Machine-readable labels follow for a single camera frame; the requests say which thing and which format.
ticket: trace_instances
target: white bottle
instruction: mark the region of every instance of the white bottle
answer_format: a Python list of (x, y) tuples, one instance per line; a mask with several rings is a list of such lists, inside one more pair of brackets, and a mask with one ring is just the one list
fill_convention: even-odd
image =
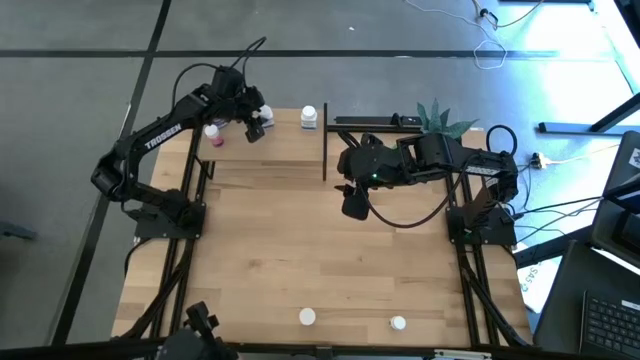
[(394, 316), (389, 320), (389, 325), (393, 330), (404, 330), (407, 327), (407, 320), (402, 316)]
[(300, 310), (300, 323), (304, 326), (313, 325), (316, 322), (316, 312), (312, 308), (304, 308)]
[(313, 106), (307, 105), (302, 108), (300, 120), (303, 129), (315, 130), (318, 128), (318, 113)]
[(211, 145), (214, 147), (220, 147), (224, 144), (224, 139), (220, 136), (220, 131), (215, 125), (209, 125), (204, 128), (204, 134), (207, 136)]

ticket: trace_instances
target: black bar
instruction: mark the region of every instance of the black bar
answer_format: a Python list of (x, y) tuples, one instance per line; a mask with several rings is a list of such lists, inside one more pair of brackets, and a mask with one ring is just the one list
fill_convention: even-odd
[[(231, 57), (236, 58), (244, 50), (160, 50), (154, 53), (156, 58), (184, 58), (184, 57)], [(504, 52), (500, 50), (478, 50), (478, 58), (502, 59)], [(264, 58), (473, 58), (473, 50), (258, 50), (251, 57)], [(583, 54), (568, 54), (556, 50), (541, 51), (509, 51), (508, 59), (566, 59), (582, 61), (610, 61), (611, 52), (584, 52)]]
[[(202, 136), (202, 128), (193, 129), (193, 133), (191, 134), (191, 142), (189, 144), (189, 152), (187, 154), (187, 161), (184, 166), (184, 172), (182, 173), (182, 183), (180, 184), (180, 192), (187, 196), (189, 194), (189, 185), (191, 185), (191, 175), (193, 174), (193, 167), (196, 162), (196, 156), (198, 154), (198, 146), (200, 145), (200, 137)], [(178, 251), (178, 241), (179, 239), (171, 239), (169, 240), (169, 248), (167, 249), (167, 256), (165, 258), (164, 268), (173, 269), (173, 264), (175, 262), (176, 252)], [(191, 256), (188, 256), (189, 263), (191, 263)], [(160, 281), (160, 287), (162, 287), (166, 282), (166, 279), (163, 277)], [(180, 279), (179, 287), (182, 285), (183, 281)], [(151, 322), (152, 329), (158, 329), (157, 334), (155, 336), (160, 335), (159, 329), (162, 326), (162, 319), (164, 318), (164, 308), (165, 304), (161, 305), (160, 311), (153, 318)]]
[(635, 94), (631, 99), (625, 101), (622, 105), (618, 106), (615, 110), (607, 114), (600, 121), (591, 126), (590, 131), (593, 132), (606, 132), (620, 121), (633, 115), (636, 111), (640, 110), (640, 93)]
[[(138, 49), (124, 50), (101, 50), (101, 49), (15, 49), (0, 50), (0, 58), (190, 58), (190, 57), (219, 57), (236, 58), (244, 50), (156, 50), (151, 51)], [(502, 51), (498, 50), (478, 50), (479, 58), (501, 59)], [(271, 58), (473, 58), (472, 50), (259, 50), (252, 57)], [(540, 51), (509, 51), (508, 59), (558, 59), (558, 60), (580, 60), (580, 61), (610, 61), (613, 59), (611, 52), (589, 52), (583, 54), (568, 54), (557, 50)]]
[(324, 103), (324, 128), (322, 129), (322, 181), (327, 181), (327, 103)]
[(0, 58), (123, 59), (145, 57), (146, 50), (0, 50)]
[(182, 278), (180, 278), (180, 282), (178, 283), (178, 289), (176, 290), (173, 312), (171, 313), (171, 323), (169, 325), (169, 335), (173, 335), (178, 331), (182, 322), (182, 308), (184, 307), (184, 297), (187, 293), (187, 284), (189, 282), (189, 271), (191, 271), (191, 260), (193, 259), (195, 241), (195, 239), (187, 239), (187, 243), (184, 246), (184, 274), (182, 274)]
[(40, 346), (24, 349), (0, 350), (3, 360), (86, 360), (86, 359), (134, 359), (155, 354), (166, 338), (118, 339), (114, 341), (56, 346)]
[(591, 231), (592, 225), (585, 226), (569, 234), (558, 236), (553, 240), (518, 251), (513, 254), (516, 259), (516, 266), (521, 269), (544, 260), (562, 256), (572, 240), (577, 240), (580, 244), (588, 243), (591, 238)]
[(627, 131), (640, 132), (640, 126), (617, 125), (607, 132), (593, 132), (589, 124), (544, 122), (538, 124), (543, 134), (622, 136)]
[[(473, 195), (471, 194), (471, 185), (469, 184), (469, 176), (467, 174), (462, 175), (462, 194), (464, 196), (464, 202), (470, 202), (473, 200)], [(487, 295), (491, 296), (491, 291), (489, 289), (489, 276), (487, 276), (487, 268), (484, 263), (484, 254), (482, 252), (482, 245), (472, 245), (473, 249), (473, 259), (476, 263), (476, 272), (478, 273), (478, 281), (480, 281), (480, 285), (487, 292)], [(487, 325), (487, 334), (489, 335), (489, 343), (492, 345), (500, 345), (500, 338), (498, 337), (498, 328), (496, 324), (494, 324), (493, 319), (491, 318), (491, 314), (485, 308), (484, 309), (484, 319)]]
[[(239, 353), (247, 354), (295, 354), (315, 356), (318, 350), (318, 347), (315, 345), (251, 343), (227, 343), (227, 345)], [(334, 356), (416, 356), (430, 359), (435, 355), (435, 349), (427, 347), (331, 346), (331, 350)]]
[(547, 134), (621, 136), (627, 131), (640, 132), (640, 126), (637, 125), (617, 125), (638, 110), (640, 110), (640, 93), (635, 94), (593, 125), (542, 122), (538, 126), (541, 133)]
[[(422, 120), (419, 116), (402, 116), (402, 126), (417, 127), (420, 129)], [(395, 126), (391, 116), (338, 116), (335, 118), (337, 126), (359, 125), (359, 126)]]
[(71, 286), (69, 287), (69, 292), (67, 293), (62, 311), (60, 312), (60, 319), (58, 320), (53, 339), (51, 340), (52, 345), (64, 345), (69, 337), (69, 332), (73, 325), (73, 318), (80, 303), (80, 298), (82, 297), (82, 290), (84, 289), (84, 284), (87, 281), (87, 276), (91, 269), (93, 256), (96, 253), (104, 219), (107, 216), (109, 199), (100, 195), (94, 209), (93, 216), (89, 220), (90, 223), (85, 232), (85, 241), (82, 247), (82, 253), (80, 254), (80, 260), (75, 268)]
[[(198, 176), (198, 184), (196, 186), (196, 201), (198, 201), (202, 206), (205, 206), (203, 200), (204, 192), (206, 190), (207, 178), (209, 178), (209, 168), (211, 167), (211, 177), (213, 177), (216, 163), (204, 162), (201, 165), (202, 166), (200, 167), (200, 175)], [(185, 245), (184, 251), (187, 255), (185, 270), (184, 275), (182, 276), (182, 279), (180, 279), (180, 283), (178, 284), (178, 290), (176, 292), (175, 302), (173, 304), (173, 313), (171, 314), (169, 335), (174, 334), (180, 329), (182, 310), (184, 308), (184, 298), (187, 293), (187, 284), (189, 283), (189, 271), (191, 270), (191, 260), (193, 259), (195, 240), (196, 239), (187, 239), (187, 244)]]
[(158, 49), (162, 30), (164, 30), (164, 24), (167, 22), (167, 15), (169, 15), (169, 8), (171, 8), (171, 0), (162, 0), (160, 13), (158, 13), (158, 19), (156, 20), (156, 26), (153, 28), (151, 41), (149, 41), (149, 47), (147, 48), (150, 52)]
[[(451, 174), (448, 174), (445, 177), (445, 183), (447, 185), (447, 193), (451, 192), (453, 189), (453, 179)], [(457, 204), (456, 194), (453, 193), (452, 196), (449, 196), (449, 206), (453, 207)], [(461, 256), (466, 257), (467, 251), (463, 244), (453, 244), (456, 249), (456, 260), (460, 259)], [(471, 342), (471, 346), (476, 346), (480, 344), (480, 334), (478, 333), (478, 320), (476, 319), (476, 310), (473, 302), (473, 295), (471, 293), (471, 287), (469, 283), (465, 281), (464, 273), (462, 271), (462, 265), (460, 264), (460, 260), (458, 260), (458, 270), (460, 271), (460, 283), (462, 285), (462, 298), (464, 299), (464, 309), (467, 315), (467, 328), (469, 329), (469, 341)]]
[(380, 126), (358, 126), (358, 125), (338, 125), (331, 124), (327, 128), (328, 132), (338, 132), (338, 131), (346, 131), (346, 132), (368, 132), (368, 133), (385, 133), (385, 134), (420, 134), (419, 127), (409, 127), (405, 126), (399, 128), (397, 126), (391, 125), (380, 125)]
[[(162, 267), (162, 276), (160, 277), (160, 287), (166, 284), (171, 276), (173, 267), (176, 263), (176, 252), (178, 250), (178, 239), (170, 239), (169, 246), (167, 247), (167, 254), (164, 258), (164, 265)], [(151, 320), (151, 330), (149, 332), (149, 338), (157, 338), (160, 336), (160, 330), (162, 328), (162, 314), (164, 313), (164, 304), (160, 307), (160, 312)]]

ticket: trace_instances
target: power cable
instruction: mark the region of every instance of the power cable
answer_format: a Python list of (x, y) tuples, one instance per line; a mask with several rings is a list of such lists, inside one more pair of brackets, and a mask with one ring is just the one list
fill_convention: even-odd
[(536, 231), (534, 231), (534, 232), (530, 233), (529, 235), (525, 236), (524, 238), (522, 238), (522, 239), (518, 240), (516, 243), (521, 243), (521, 242), (523, 242), (523, 241), (527, 240), (528, 238), (530, 238), (530, 237), (531, 237), (531, 236), (533, 236), (534, 234), (538, 233), (539, 231), (543, 231), (543, 230), (544, 230), (544, 228), (546, 228), (547, 226), (549, 226), (549, 225), (551, 225), (551, 224), (553, 224), (553, 223), (556, 223), (556, 222), (558, 222), (558, 221), (560, 221), (560, 220), (562, 220), (562, 219), (564, 219), (564, 218), (566, 218), (566, 217), (570, 216), (570, 214), (573, 214), (573, 213), (577, 213), (577, 212), (583, 211), (584, 209), (586, 209), (586, 208), (588, 208), (589, 206), (591, 206), (591, 205), (593, 205), (593, 204), (595, 204), (595, 203), (599, 202), (600, 200), (601, 200), (600, 198), (597, 198), (597, 200), (596, 200), (596, 201), (590, 202), (589, 204), (587, 204), (587, 205), (585, 205), (585, 206), (581, 207), (581, 208), (580, 208), (580, 209), (578, 209), (578, 210), (572, 211), (571, 213), (569, 213), (569, 214), (567, 214), (567, 215), (560, 216), (559, 218), (557, 218), (557, 219), (555, 219), (555, 220), (552, 220), (552, 221), (550, 221), (550, 222), (548, 222), (548, 223), (546, 223), (546, 224), (542, 225), (542, 226), (541, 226), (541, 227), (539, 227), (539, 228), (536, 228)]
[(487, 19), (487, 22), (489, 24), (491, 24), (491, 26), (493, 26), (493, 30), (498, 30), (500, 28), (506, 28), (508, 26), (511, 26), (513, 24), (516, 24), (518, 22), (520, 22), (522, 19), (526, 18), (527, 16), (531, 15), (532, 12), (535, 11), (535, 9), (537, 9), (540, 5), (542, 5), (542, 3), (544, 2), (544, 0), (540, 0), (538, 1), (538, 3), (532, 7), (529, 11), (527, 11), (526, 14), (522, 15), (520, 18), (508, 23), (508, 24), (504, 24), (504, 25), (500, 25), (498, 24), (498, 18), (489, 10), (482, 8), (482, 6), (480, 5), (480, 3), (478, 3), (478, 0), (472, 0), (473, 4), (476, 7), (476, 13), (478, 14), (478, 17), (481, 18), (485, 18)]
[(458, 188), (458, 186), (460, 185), (460, 182), (462, 181), (462, 178), (464, 177), (464, 174), (466, 174), (467, 172), (467, 166), (469, 165), (469, 161), (476, 157), (477, 154), (472, 154), (470, 155), (467, 160), (465, 160), (464, 165), (462, 166), (462, 171), (460, 172), (460, 175), (458, 176), (458, 179), (456, 180), (456, 182), (453, 184), (453, 187), (451, 188), (451, 190), (449, 191), (449, 193), (447, 194), (447, 196), (444, 197), (444, 199), (442, 200), (442, 202), (440, 203), (440, 205), (438, 205), (438, 207), (436, 207), (429, 215), (427, 215), (425, 218), (423, 218), (422, 220), (418, 220), (414, 223), (411, 224), (398, 224), (398, 223), (394, 223), (392, 221), (387, 220), (384, 216), (382, 216), (377, 210), (376, 208), (373, 206), (373, 204), (371, 204), (371, 201), (369, 200), (369, 196), (367, 196), (367, 193), (365, 192), (365, 190), (358, 185), (358, 190), (360, 190), (360, 192), (362, 192), (362, 196), (364, 197), (367, 206), (369, 207), (369, 210), (371, 210), (371, 212), (378, 218), (380, 219), (380, 221), (382, 221), (383, 223), (389, 225), (389, 226), (393, 226), (395, 228), (399, 228), (399, 229), (411, 229), (414, 228), (416, 226), (420, 226), (424, 223), (426, 223), (427, 221), (433, 219), (433, 217), (435, 217), (440, 210), (442, 210), (442, 208), (447, 204), (447, 202), (449, 201), (449, 199), (451, 198), (451, 196), (453, 196), (453, 194), (456, 193), (456, 189)]
[[(492, 36), (489, 34), (489, 32), (488, 32), (485, 28), (483, 28), (483, 27), (482, 27), (482, 25), (476, 24), (476, 23), (474, 23), (474, 22), (472, 22), (472, 21), (469, 21), (469, 20), (465, 19), (465, 18), (464, 18), (464, 17), (462, 17), (462, 16), (455, 15), (455, 14), (451, 14), (451, 13), (446, 12), (446, 11), (444, 11), (444, 10), (440, 10), (440, 9), (425, 9), (425, 8), (423, 8), (423, 7), (419, 6), (419, 5), (417, 5), (417, 4), (413, 3), (413, 2), (411, 2), (410, 0), (403, 0), (403, 1), (404, 1), (405, 3), (407, 3), (407, 4), (411, 5), (411, 6), (413, 6), (414, 8), (416, 8), (416, 9), (418, 9), (418, 10), (422, 11), (422, 12), (431, 12), (431, 13), (440, 13), (440, 14), (445, 14), (445, 15), (447, 15), (447, 16), (450, 16), (450, 17), (454, 18), (454, 19), (462, 20), (462, 21), (464, 21), (465, 23), (467, 23), (468, 25), (475, 26), (475, 27), (479, 28), (480, 30), (482, 30), (482, 32), (485, 34), (485, 36), (486, 36), (489, 40), (487, 40), (487, 39), (482, 40), (482, 41), (480, 42), (480, 44), (478, 44), (478, 46), (476, 46), (476, 47), (473, 49), (473, 58), (474, 58), (474, 60), (475, 60), (476, 67), (477, 67), (478, 69), (480, 69), (480, 70), (493, 70), (493, 69), (499, 69), (499, 68), (501, 68), (501, 67), (502, 67), (502, 65), (504, 65), (504, 61), (507, 59), (507, 54), (508, 54), (507, 48), (505, 48), (505, 47), (500, 43), (500, 41), (498, 40), (498, 38), (497, 38), (497, 37), (495, 37), (495, 38), (494, 38), (494, 37), (492, 37)], [(484, 44), (494, 44), (494, 45), (497, 45), (497, 46), (499, 46), (499, 47), (502, 49), (502, 51), (504, 51), (504, 54), (503, 54), (503, 56), (502, 56), (502, 60), (500, 61), (500, 64), (499, 64), (499, 65), (496, 65), (496, 66), (482, 66), (482, 65), (480, 65), (480, 61), (478, 60), (478, 54), (477, 54), (477, 52), (478, 52), (478, 50), (479, 50), (479, 49), (480, 49)]]

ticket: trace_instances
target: laptop keyboard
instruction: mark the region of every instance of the laptop keyboard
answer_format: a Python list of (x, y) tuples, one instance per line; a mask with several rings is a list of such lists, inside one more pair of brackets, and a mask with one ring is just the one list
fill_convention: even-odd
[(585, 306), (584, 341), (640, 359), (640, 312), (591, 296)]

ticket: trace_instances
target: white ball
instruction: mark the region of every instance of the white ball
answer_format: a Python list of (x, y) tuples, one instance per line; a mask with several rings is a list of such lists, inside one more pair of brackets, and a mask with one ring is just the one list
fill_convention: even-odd
[(316, 312), (311, 308), (300, 310), (300, 323), (305, 326), (313, 325), (316, 322)]

